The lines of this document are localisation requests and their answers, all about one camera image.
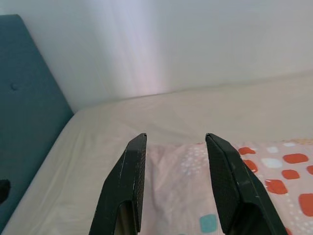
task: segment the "orange polka dot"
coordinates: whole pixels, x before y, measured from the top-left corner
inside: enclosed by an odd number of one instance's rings
[[[299,196],[299,204],[303,214],[313,216],[313,193],[304,193]]]
[[[238,149],[238,152],[241,154],[241,155],[245,155],[245,154],[255,154],[255,151],[252,150],[251,148],[249,147],[242,147],[240,149]]]
[[[247,167],[250,168],[250,170],[254,173],[258,172],[258,167],[256,166],[256,164],[251,161],[251,160],[243,160],[244,163],[247,165]]]
[[[291,231],[288,228],[285,228],[288,235],[292,235]]]
[[[313,175],[313,165],[307,167],[308,172]]]
[[[287,163],[290,164],[303,163],[309,160],[308,156],[302,153],[287,154],[283,158]]]
[[[285,184],[281,180],[265,180],[267,190],[276,194],[285,194],[288,192]]]
[[[287,180],[294,180],[300,178],[300,175],[296,170],[283,170],[282,175]]]

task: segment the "white wall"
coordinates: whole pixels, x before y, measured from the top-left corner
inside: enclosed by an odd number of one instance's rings
[[[0,0],[76,111],[313,69],[311,0]]]

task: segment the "white bed sheet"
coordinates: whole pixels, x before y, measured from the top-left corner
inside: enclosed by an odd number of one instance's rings
[[[313,137],[313,79],[272,80],[142,97],[79,111],[64,128],[3,235],[86,235],[102,184],[127,142]]]

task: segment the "black textured pad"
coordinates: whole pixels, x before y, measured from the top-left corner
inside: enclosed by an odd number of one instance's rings
[[[131,140],[105,180],[89,235],[135,235],[140,231],[145,178],[146,134]]]
[[[206,134],[211,181],[227,235],[287,235],[265,188],[231,144]]]

